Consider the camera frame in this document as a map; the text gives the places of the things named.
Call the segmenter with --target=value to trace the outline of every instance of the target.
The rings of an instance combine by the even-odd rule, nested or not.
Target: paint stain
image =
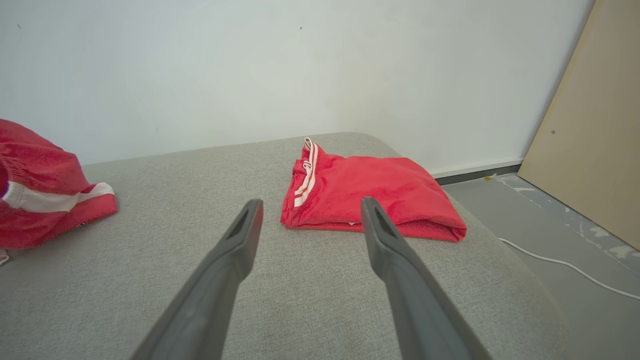
[[[606,231],[605,229],[602,229],[600,226],[596,226],[596,227],[592,227],[591,229],[589,229],[591,231],[593,231],[595,234],[595,236],[597,238],[601,237],[601,236],[608,236],[609,232]]]
[[[602,250],[602,245],[601,244],[599,244],[599,243],[597,243],[597,242],[595,242],[595,241],[593,241],[593,240],[591,240],[589,238],[585,238],[585,240],[587,240],[588,243],[590,243],[592,245],[595,245],[595,247],[597,247],[598,249]],[[605,251],[604,253],[613,258],[613,255],[607,253],[607,251]]]
[[[511,186],[511,185],[507,184],[507,181],[517,181],[517,180],[520,180],[520,178],[519,178],[519,177],[517,177],[517,176],[515,176],[515,175],[501,176],[501,177],[496,177],[495,179],[496,179],[496,180],[498,180],[499,182],[501,182],[501,183],[505,184],[506,186],[508,186],[508,187],[510,187],[510,188],[512,188],[512,189],[514,189],[517,193],[520,193],[520,192],[533,192],[533,191],[536,191],[536,189],[534,189],[534,188],[514,188],[513,186]],[[522,196],[524,196],[527,200],[529,200],[529,201],[533,202],[533,204],[534,204],[535,206],[537,206],[537,207],[539,207],[539,208],[542,208],[542,206],[540,206],[540,204],[538,204],[537,202],[535,202],[535,201],[533,201],[532,199],[530,199],[530,198],[526,197],[525,195],[522,195]]]
[[[623,246],[618,246],[618,247],[612,247],[611,249],[609,249],[610,252],[613,252],[616,257],[618,257],[618,259],[626,259],[627,255],[632,252],[634,250],[634,248],[632,248],[629,245],[623,245]]]

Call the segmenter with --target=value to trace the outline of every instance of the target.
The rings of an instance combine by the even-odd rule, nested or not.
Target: folded red shorts
[[[35,247],[117,210],[113,189],[90,184],[76,155],[0,119],[0,249]]]
[[[467,226],[429,173],[408,158],[325,154],[305,138],[280,221],[296,229],[363,231],[360,201],[374,197],[402,235],[460,241]]]

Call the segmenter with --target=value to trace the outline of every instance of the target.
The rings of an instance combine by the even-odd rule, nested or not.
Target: white wall
[[[361,131],[434,173],[524,156],[591,6],[0,2],[0,118],[82,163]]]

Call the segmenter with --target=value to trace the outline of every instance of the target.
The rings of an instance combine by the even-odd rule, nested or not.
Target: white stripe
[[[310,138],[305,138],[305,147],[308,147],[310,149],[309,155],[313,153],[313,157],[309,159],[311,161],[310,163],[308,163],[308,161],[305,161],[303,165],[305,167],[305,170],[307,171],[307,176],[305,176],[305,180],[304,182],[302,182],[302,185],[294,192],[295,195],[302,194],[301,197],[294,198],[294,208],[297,208],[298,206],[304,204],[309,193],[311,192],[311,189],[313,189],[314,185],[316,184],[316,177],[313,175],[316,172],[318,146],[314,144]]]
[[[14,209],[23,209],[32,213],[55,213],[70,211],[79,202],[108,193],[114,195],[112,187],[106,183],[97,183],[89,193],[60,195],[38,192],[23,184],[9,181],[9,189],[2,199]]]
[[[9,260],[9,255],[6,253],[6,250],[0,249],[0,265],[4,264]]]

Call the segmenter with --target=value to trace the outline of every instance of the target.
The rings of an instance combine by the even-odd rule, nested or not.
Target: white cable
[[[629,294],[629,293],[625,293],[624,291],[620,291],[620,290],[618,290],[618,289],[614,289],[614,288],[612,288],[612,287],[610,287],[610,286],[608,286],[608,285],[605,285],[605,284],[601,283],[600,281],[597,281],[596,279],[594,279],[594,278],[592,278],[591,276],[589,276],[586,272],[584,272],[584,271],[582,271],[582,270],[578,269],[577,267],[573,266],[572,264],[565,263],[564,261],[560,261],[560,260],[556,260],[556,259],[550,259],[550,258],[545,258],[544,256],[536,255],[536,254],[534,254],[534,253],[532,253],[532,252],[526,251],[525,249],[523,249],[523,248],[519,247],[518,245],[516,245],[516,244],[512,243],[512,242],[511,242],[511,241],[509,241],[509,240],[505,240],[505,239],[503,239],[503,238],[498,238],[498,239],[500,239],[500,240],[502,240],[503,242],[505,242],[505,243],[507,243],[507,244],[509,244],[509,245],[513,246],[514,248],[516,248],[516,249],[518,249],[518,250],[520,250],[520,251],[524,252],[524,253],[525,253],[525,254],[527,254],[527,255],[533,256],[533,257],[534,257],[534,258],[536,258],[536,259],[540,259],[540,260],[544,260],[544,261],[550,261],[550,262],[552,262],[552,263],[562,264],[562,265],[569,266],[570,268],[572,268],[572,269],[574,269],[575,271],[579,272],[580,274],[584,275],[584,277],[586,277],[587,279],[589,279],[589,280],[591,280],[591,281],[595,282],[596,284],[598,284],[598,285],[602,286],[602,287],[603,287],[603,288],[605,288],[605,289],[611,290],[611,291],[613,291],[613,292],[615,292],[615,293],[619,293],[620,295],[624,295],[624,296],[626,296],[626,297],[630,297],[630,298],[632,298],[632,299],[640,300],[640,296],[638,296],[638,295],[633,295],[633,294]]]

